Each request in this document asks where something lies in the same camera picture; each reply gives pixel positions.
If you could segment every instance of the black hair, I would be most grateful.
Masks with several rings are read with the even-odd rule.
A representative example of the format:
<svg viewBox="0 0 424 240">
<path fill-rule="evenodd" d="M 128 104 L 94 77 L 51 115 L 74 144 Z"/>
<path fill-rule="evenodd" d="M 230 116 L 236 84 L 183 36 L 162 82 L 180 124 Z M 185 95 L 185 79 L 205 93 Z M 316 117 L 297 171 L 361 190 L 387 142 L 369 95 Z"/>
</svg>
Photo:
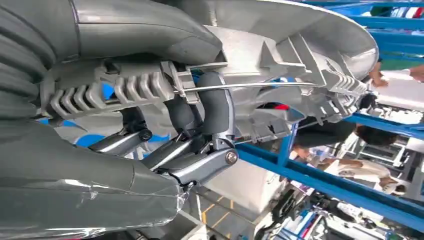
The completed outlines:
<svg viewBox="0 0 424 240">
<path fill-rule="evenodd" d="M 369 126 L 359 126 L 356 128 L 356 135 L 367 144 L 375 146 L 387 146 L 396 141 L 398 134 L 380 130 Z"/>
<path fill-rule="evenodd" d="M 363 221 L 364 227 L 366 227 L 367 229 L 375 229 L 377 227 L 377 224 L 369 218 L 364 217 Z"/>
<path fill-rule="evenodd" d="M 407 187 L 405 185 L 397 185 L 397 187 L 394 191 L 396 191 L 398 193 L 406 193 Z"/>
</svg>

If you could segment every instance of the red object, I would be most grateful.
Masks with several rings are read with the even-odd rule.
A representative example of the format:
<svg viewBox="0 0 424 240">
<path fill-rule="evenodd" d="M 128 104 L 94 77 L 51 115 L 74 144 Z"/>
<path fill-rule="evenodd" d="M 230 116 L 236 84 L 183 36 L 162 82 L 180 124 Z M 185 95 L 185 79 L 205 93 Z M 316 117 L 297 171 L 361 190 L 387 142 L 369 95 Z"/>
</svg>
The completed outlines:
<svg viewBox="0 0 424 240">
<path fill-rule="evenodd" d="M 279 104 L 277 106 L 274 107 L 274 109 L 278 109 L 278 110 L 289 110 L 290 107 L 285 105 L 285 104 Z"/>
<path fill-rule="evenodd" d="M 419 7 L 416 10 L 415 14 L 412 16 L 412 18 L 413 19 L 419 19 L 419 18 L 421 18 L 421 15 L 423 14 L 423 12 L 424 12 L 424 7 Z"/>
</svg>

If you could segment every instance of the blue steel beam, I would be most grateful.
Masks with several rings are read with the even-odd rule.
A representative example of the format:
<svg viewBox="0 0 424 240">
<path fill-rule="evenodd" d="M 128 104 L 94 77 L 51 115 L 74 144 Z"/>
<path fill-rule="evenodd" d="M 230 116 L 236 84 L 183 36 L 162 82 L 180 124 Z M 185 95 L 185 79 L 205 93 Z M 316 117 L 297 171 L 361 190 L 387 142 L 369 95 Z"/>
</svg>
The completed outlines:
<svg viewBox="0 0 424 240">
<path fill-rule="evenodd" d="M 262 155 L 261 151 L 252 145 L 240 144 L 236 148 L 244 161 L 424 232 L 424 207 L 422 206 L 290 159 L 287 160 L 285 167 L 279 166 L 276 164 L 277 154 Z"/>
<path fill-rule="evenodd" d="M 424 57 L 413 57 L 407 55 L 394 55 L 394 54 L 384 54 L 380 53 L 380 58 L 382 59 L 396 59 L 396 60 L 406 60 L 406 61 L 415 61 L 424 63 Z"/>
<path fill-rule="evenodd" d="M 424 35 L 368 29 L 381 52 L 424 54 Z"/>
<path fill-rule="evenodd" d="M 358 3 L 349 3 L 342 5 L 326 6 L 328 10 L 337 12 L 343 15 L 361 15 L 363 13 L 371 11 L 373 8 L 372 2 L 358 2 Z"/>
<path fill-rule="evenodd" d="M 424 20 L 419 18 L 386 16 L 348 16 L 362 26 L 371 29 L 424 30 Z"/>
<path fill-rule="evenodd" d="M 291 135 L 283 137 L 280 145 L 280 153 L 278 155 L 277 165 L 285 166 L 286 160 L 289 159 L 290 152 L 295 141 L 296 133 L 298 131 L 298 124 L 295 123 L 291 126 Z"/>
<path fill-rule="evenodd" d="M 301 2 L 303 4 L 309 4 L 313 6 L 341 6 L 341 5 L 352 5 L 352 4 L 369 4 L 376 7 L 397 7 L 397 8 L 413 8 L 413 7 L 424 7 L 424 2 L 422 1 L 368 1 L 368 0 L 337 0 L 337 1 L 294 1 Z"/>
<path fill-rule="evenodd" d="M 416 139 L 424 140 L 424 124 L 402 124 L 395 121 L 386 120 L 380 117 L 354 113 L 344 119 L 351 123 L 366 125 L 375 129 L 380 129 L 395 134 L 405 135 Z"/>
</svg>

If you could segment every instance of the gray ribbed hose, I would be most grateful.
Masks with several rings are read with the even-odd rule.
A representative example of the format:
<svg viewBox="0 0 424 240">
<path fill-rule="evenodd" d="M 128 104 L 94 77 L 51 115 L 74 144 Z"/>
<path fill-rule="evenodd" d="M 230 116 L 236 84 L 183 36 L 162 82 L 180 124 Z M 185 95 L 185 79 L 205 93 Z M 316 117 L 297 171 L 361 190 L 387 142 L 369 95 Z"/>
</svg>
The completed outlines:
<svg viewBox="0 0 424 240">
<path fill-rule="evenodd" d="M 172 219 L 181 207 L 173 179 L 74 147 L 29 119 L 30 102 L 64 60 L 152 52 L 204 64 L 220 49 L 202 25 L 159 3 L 0 0 L 0 238 L 69 239 Z"/>
</svg>

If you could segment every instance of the white shirt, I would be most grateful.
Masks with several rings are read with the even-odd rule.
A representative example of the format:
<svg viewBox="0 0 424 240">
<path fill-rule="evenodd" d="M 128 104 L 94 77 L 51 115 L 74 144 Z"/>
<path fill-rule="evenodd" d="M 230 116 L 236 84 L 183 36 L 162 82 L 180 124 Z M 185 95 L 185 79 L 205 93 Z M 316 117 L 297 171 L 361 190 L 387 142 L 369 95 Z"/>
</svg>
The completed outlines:
<svg viewBox="0 0 424 240">
<path fill-rule="evenodd" d="M 340 164 L 337 166 L 338 175 L 342 177 L 353 177 L 371 182 L 380 182 L 381 178 L 390 177 L 390 171 L 383 165 L 367 161 L 355 160 L 363 164 L 362 167 Z"/>
</svg>

